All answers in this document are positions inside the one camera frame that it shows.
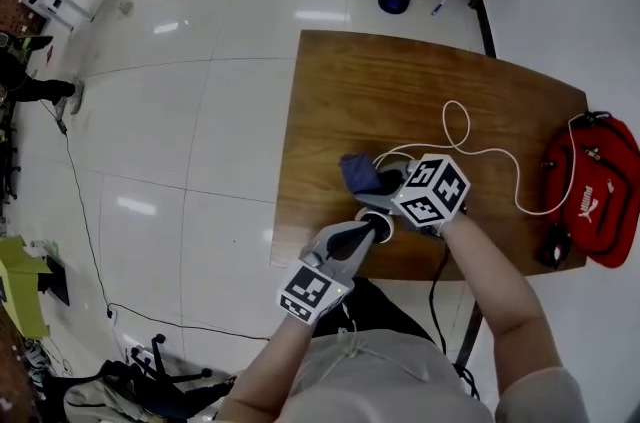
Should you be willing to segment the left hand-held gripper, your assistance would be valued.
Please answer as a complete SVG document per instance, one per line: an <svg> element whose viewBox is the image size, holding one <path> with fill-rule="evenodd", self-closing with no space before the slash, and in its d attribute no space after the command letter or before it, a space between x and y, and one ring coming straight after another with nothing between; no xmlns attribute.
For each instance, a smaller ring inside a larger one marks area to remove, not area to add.
<svg viewBox="0 0 640 423"><path fill-rule="evenodd" d="M339 305L353 290L355 276L376 231L365 221L346 221L321 229L307 252L291 262L276 304L307 325Z"/></svg>

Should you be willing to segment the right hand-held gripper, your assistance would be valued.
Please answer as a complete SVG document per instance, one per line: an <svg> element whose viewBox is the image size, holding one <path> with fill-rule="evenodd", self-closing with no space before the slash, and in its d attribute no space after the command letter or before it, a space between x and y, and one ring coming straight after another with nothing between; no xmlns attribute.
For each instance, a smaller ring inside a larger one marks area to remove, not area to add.
<svg viewBox="0 0 640 423"><path fill-rule="evenodd" d="M368 209L404 216L416 228L439 228L460 210L471 187L451 156L424 154L419 160L396 161L378 171L382 185L401 185L390 195L357 193Z"/></svg>

